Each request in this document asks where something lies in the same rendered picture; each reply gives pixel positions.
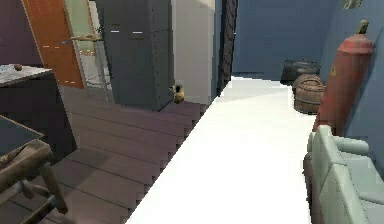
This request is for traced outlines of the small tan vase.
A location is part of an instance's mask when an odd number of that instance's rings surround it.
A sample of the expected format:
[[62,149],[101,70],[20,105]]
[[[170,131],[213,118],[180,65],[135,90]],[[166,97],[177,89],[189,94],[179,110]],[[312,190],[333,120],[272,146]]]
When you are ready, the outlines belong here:
[[185,99],[184,89],[181,85],[175,84],[169,87],[170,91],[173,93],[173,102],[175,104],[180,104]]

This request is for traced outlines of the dark grey fridge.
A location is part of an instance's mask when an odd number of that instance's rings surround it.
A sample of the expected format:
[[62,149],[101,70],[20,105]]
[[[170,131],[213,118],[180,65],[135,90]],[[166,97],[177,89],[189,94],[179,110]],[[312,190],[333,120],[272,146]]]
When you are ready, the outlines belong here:
[[171,98],[171,0],[95,0],[114,102],[161,110]]

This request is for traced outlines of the black tyre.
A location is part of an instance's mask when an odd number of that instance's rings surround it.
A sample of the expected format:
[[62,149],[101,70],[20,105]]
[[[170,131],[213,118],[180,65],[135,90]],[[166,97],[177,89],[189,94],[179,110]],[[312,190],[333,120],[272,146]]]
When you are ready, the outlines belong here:
[[231,81],[238,0],[222,0],[217,95]]

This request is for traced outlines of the black round bin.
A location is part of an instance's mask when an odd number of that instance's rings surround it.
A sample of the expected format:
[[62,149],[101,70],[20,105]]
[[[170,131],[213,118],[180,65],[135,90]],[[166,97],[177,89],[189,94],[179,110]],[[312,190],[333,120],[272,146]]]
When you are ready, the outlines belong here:
[[320,73],[320,65],[307,60],[286,60],[280,79],[283,85],[291,85],[300,75]]

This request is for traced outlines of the brown wooden barrel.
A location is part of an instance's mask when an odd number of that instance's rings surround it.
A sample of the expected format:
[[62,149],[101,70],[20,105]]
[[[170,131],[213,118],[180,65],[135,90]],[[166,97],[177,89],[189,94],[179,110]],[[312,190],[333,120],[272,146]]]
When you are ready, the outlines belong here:
[[315,115],[319,109],[325,85],[319,76],[303,74],[292,85],[294,109],[300,113]]

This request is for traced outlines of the pale glass door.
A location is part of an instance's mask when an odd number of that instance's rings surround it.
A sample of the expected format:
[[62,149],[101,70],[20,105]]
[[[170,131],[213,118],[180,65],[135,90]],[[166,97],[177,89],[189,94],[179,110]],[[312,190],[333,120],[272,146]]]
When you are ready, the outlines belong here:
[[[69,21],[71,37],[96,34],[102,37],[95,0],[63,0]],[[86,90],[95,97],[97,94],[106,102],[113,102],[111,76],[109,74],[104,42],[75,41],[79,68]]]

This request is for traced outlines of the orange room door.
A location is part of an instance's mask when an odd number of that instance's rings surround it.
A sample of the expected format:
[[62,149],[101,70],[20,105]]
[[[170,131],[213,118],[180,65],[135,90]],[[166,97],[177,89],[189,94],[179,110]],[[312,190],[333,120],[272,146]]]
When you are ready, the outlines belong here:
[[45,68],[60,85],[84,87],[63,0],[21,0]]

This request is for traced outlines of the red gas cylinder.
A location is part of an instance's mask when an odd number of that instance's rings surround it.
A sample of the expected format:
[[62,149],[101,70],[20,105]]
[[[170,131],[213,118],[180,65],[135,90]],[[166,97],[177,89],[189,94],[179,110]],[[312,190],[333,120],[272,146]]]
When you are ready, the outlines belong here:
[[337,48],[313,131],[320,125],[327,125],[333,135],[343,135],[347,118],[373,55],[373,42],[366,36],[368,26],[368,20],[361,20],[356,32]]

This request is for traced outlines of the dark counter with pale top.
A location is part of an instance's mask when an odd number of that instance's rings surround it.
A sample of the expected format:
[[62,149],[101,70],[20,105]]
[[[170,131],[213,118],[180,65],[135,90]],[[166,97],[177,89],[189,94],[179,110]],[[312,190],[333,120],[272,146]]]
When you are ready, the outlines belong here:
[[77,149],[63,99],[51,69],[0,65],[0,115],[43,134],[53,163]]

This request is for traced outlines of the pale green sofa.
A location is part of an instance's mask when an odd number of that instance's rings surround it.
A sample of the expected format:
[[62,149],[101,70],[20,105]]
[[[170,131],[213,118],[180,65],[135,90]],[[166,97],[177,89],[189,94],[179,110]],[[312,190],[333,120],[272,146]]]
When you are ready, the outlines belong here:
[[384,179],[363,140],[327,125],[309,135],[303,175],[312,224],[384,224]]

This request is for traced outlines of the wooden chair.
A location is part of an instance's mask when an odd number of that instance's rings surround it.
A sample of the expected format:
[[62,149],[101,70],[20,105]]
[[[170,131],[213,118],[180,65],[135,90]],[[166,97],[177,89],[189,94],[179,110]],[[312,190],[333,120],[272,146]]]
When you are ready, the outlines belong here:
[[51,167],[53,153],[50,145],[33,140],[0,157],[0,205],[23,194],[27,199],[36,195],[45,202],[20,224],[38,224],[53,209],[68,212],[67,204]]

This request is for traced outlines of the dark table with wooden rim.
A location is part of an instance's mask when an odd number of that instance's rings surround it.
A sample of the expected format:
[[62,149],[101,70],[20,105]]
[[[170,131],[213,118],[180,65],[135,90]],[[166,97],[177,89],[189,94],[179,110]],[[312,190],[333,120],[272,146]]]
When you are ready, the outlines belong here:
[[42,133],[0,115],[0,156],[42,137]]

